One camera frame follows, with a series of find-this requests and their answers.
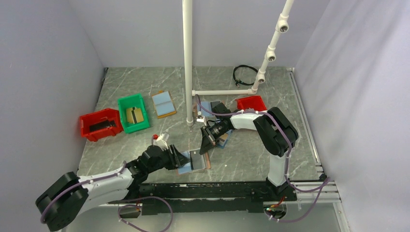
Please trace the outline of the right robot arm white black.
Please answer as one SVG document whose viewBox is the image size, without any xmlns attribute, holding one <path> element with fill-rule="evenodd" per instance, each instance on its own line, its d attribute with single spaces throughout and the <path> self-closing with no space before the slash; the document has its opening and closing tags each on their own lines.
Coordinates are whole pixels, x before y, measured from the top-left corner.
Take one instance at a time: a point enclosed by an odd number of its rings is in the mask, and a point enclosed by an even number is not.
<svg viewBox="0 0 410 232">
<path fill-rule="evenodd" d="M 283 184 L 287 181 L 289 152 L 295 146 L 299 135 L 295 127 L 277 107 L 265 111 L 254 109 L 230 111 L 223 103 L 216 104 L 210 114 L 216 116 L 217 122 L 201 128 L 202 141 L 200 154 L 214 148 L 220 137 L 229 130 L 257 131 L 265 149 L 271 154 L 267 179 L 270 185 L 266 194 L 273 201 L 285 194 Z"/>
</svg>

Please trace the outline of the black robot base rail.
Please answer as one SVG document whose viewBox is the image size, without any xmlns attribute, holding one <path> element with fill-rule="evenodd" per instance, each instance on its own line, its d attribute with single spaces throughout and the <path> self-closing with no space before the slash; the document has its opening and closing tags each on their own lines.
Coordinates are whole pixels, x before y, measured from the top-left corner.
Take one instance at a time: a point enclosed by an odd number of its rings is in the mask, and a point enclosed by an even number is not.
<svg viewBox="0 0 410 232">
<path fill-rule="evenodd" d="M 268 181 L 144 183 L 116 203 L 140 203 L 144 216 L 168 213 L 168 207 L 152 197 L 165 199 L 175 213 L 247 211 L 262 213 L 280 200 L 294 202 L 295 191 Z"/>
</svg>

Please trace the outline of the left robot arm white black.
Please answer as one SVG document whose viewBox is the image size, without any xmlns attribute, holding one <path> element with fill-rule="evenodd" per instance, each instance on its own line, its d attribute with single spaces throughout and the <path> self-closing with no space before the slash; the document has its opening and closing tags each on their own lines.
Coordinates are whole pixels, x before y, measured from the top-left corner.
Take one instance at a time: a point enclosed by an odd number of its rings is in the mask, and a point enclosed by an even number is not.
<svg viewBox="0 0 410 232">
<path fill-rule="evenodd" d="M 56 232 L 68 226 L 81 213 L 105 203 L 138 199 L 140 184 L 160 169 L 174 170 L 189 163 L 174 145 L 162 149 L 150 145 L 137 159 L 123 162 L 113 171 L 90 176 L 63 174 L 35 201 L 40 222 Z"/>
</svg>

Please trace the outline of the grey credit card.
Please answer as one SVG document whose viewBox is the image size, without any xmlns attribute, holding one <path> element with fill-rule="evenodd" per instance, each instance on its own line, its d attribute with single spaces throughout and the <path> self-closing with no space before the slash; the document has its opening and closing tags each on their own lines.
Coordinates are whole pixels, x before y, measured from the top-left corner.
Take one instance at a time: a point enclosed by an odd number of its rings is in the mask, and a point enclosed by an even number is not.
<svg viewBox="0 0 410 232">
<path fill-rule="evenodd" d="M 206 168 L 205 156 L 200 154 L 200 150 L 190 151 L 191 169 L 193 171 L 203 170 Z"/>
</svg>

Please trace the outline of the brown blue card holder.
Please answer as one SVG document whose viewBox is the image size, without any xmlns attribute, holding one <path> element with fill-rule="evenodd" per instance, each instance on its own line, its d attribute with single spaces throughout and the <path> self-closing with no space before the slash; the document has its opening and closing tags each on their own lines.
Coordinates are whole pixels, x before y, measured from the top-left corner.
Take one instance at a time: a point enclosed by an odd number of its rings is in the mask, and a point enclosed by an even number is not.
<svg viewBox="0 0 410 232">
<path fill-rule="evenodd" d="M 181 154 L 189 159 L 189 162 L 176 171 L 177 175 L 185 175 L 194 172 L 202 172 L 211 169 L 211 163 L 207 152 L 199 154 L 200 149 L 184 151 Z"/>
</svg>

